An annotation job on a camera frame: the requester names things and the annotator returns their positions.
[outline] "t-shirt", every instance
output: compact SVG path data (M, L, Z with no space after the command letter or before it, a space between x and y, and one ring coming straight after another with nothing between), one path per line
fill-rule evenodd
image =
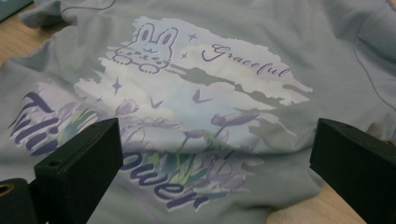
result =
M123 166L89 223L265 223L320 191L318 118L396 138L389 1L35 5L26 25L69 25L0 69L0 176L31 181L85 127L119 118Z

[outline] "wooden surface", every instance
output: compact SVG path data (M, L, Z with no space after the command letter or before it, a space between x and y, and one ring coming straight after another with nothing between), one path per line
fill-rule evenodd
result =
M29 29L17 16L0 23L0 65L4 60L32 52L64 24L43 29ZM328 185L315 198L273 213L269 224L362 224L365 223Z

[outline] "cartoon rabbit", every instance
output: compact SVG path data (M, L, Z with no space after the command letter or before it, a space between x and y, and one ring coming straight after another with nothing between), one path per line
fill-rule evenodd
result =
M134 64L144 73L157 74L169 66L172 59L172 46L178 29L172 27L154 36L155 25L144 24L134 36L133 42L115 51L113 61L123 65Z

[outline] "rabbit ears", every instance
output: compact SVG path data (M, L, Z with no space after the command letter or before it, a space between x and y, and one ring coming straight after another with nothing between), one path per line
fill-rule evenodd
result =
M165 30L157 37L154 36L154 32L155 25L152 23L146 23L137 31L137 34L134 36L133 42L154 43L166 47L171 47L175 43L178 35L178 29L175 27Z

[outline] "printed graphic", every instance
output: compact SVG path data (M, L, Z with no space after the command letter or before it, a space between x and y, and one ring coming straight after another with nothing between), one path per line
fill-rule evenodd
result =
M131 44L115 51L113 61L123 65L134 64L141 72L157 74L170 63L177 33L176 28L170 28L154 36L155 25L144 24Z
M45 155L88 125L119 118L117 178L140 190L131 195L148 217L148 203L199 212L249 192L254 174L243 167L263 165L256 154L271 151L262 137L268 126L297 137L275 109L308 101L312 90L267 47L174 19L142 17L133 27L124 43L104 49L104 71L92 70L100 81L81 79L73 94L56 83L27 92L10 138Z

